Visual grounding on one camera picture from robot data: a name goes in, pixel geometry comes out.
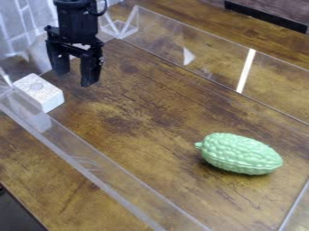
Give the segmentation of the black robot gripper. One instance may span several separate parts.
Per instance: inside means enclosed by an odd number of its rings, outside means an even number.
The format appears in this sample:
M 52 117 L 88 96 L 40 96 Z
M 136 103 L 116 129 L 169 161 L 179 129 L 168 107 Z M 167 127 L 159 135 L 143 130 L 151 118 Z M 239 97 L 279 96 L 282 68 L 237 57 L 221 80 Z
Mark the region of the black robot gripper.
M 96 0 L 53 0 L 57 26 L 46 25 L 45 48 L 57 76 L 69 72 L 69 56 L 80 58 L 80 85 L 88 87 L 100 78 L 102 65 L 101 47 L 96 38 L 97 18 L 105 11 L 97 11 Z

